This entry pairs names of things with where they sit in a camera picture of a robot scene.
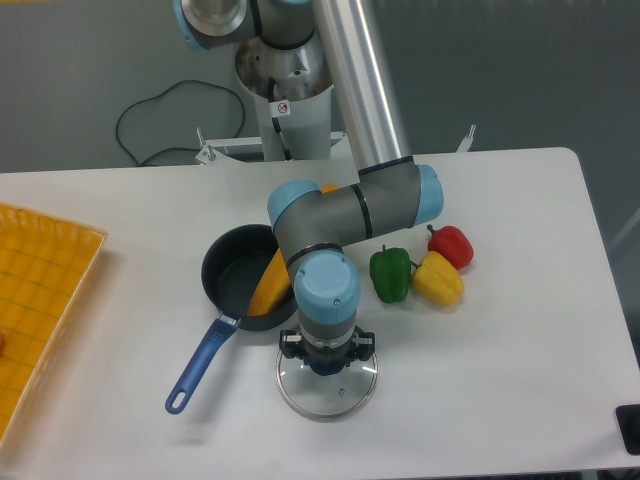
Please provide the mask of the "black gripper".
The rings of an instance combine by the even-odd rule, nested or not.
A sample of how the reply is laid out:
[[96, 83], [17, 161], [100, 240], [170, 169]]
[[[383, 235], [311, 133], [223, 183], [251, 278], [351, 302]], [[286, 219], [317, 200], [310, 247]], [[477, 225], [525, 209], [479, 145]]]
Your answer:
[[355, 329], [350, 340], [338, 347], [317, 347], [303, 338], [300, 331], [281, 330], [279, 350], [287, 359], [297, 359], [314, 373], [340, 373], [352, 362], [367, 362], [376, 350], [373, 332]]

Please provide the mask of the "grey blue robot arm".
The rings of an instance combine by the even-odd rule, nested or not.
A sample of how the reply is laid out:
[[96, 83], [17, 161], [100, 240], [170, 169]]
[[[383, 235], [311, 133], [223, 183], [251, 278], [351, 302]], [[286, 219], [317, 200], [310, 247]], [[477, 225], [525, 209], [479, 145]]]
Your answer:
[[336, 93], [357, 182], [325, 194], [292, 181], [268, 201], [300, 318], [280, 349], [319, 375], [368, 360], [375, 337], [357, 328], [360, 283], [343, 249], [431, 221], [444, 205], [435, 171], [407, 144], [371, 3], [178, 1], [174, 10], [191, 46], [239, 44], [236, 72], [263, 104], [267, 158], [311, 156], [312, 103]]

